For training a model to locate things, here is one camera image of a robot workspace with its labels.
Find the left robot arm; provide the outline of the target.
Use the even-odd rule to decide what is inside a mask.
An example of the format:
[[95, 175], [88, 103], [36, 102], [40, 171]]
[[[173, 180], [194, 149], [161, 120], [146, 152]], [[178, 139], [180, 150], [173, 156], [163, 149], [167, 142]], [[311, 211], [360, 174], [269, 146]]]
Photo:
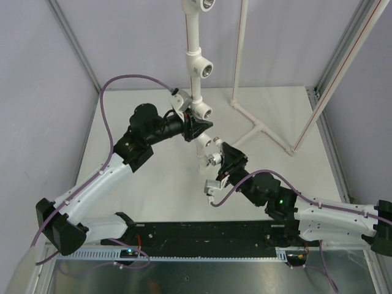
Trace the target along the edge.
[[107, 161], [89, 179], [54, 201], [36, 204], [39, 226], [61, 255], [73, 254], [82, 245], [105, 239], [130, 244], [136, 236], [133, 220], [118, 212], [109, 217], [86, 218], [86, 213], [111, 188], [135, 173], [152, 155], [152, 146], [181, 135], [186, 142], [201, 138], [213, 126], [190, 110], [183, 115], [169, 110], [158, 114], [153, 104], [139, 105], [129, 119], [126, 133], [112, 146]]

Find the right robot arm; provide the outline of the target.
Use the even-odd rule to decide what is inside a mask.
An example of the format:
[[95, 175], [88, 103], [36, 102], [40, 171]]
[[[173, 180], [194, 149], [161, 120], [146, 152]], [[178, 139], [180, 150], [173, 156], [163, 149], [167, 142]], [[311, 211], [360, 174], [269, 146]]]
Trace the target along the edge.
[[232, 185], [254, 206], [263, 207], [275, 221], [296, 221], [285, 227], [287, 244], [301, 241], [366, 243], [377, 254], [391, 256], [391, 202], [358, 205], [306, 197], [283, 176], [272, 170], [246, 170], [247, 156], [232, 145], [215, 138], [220, 150], [217, 180]]

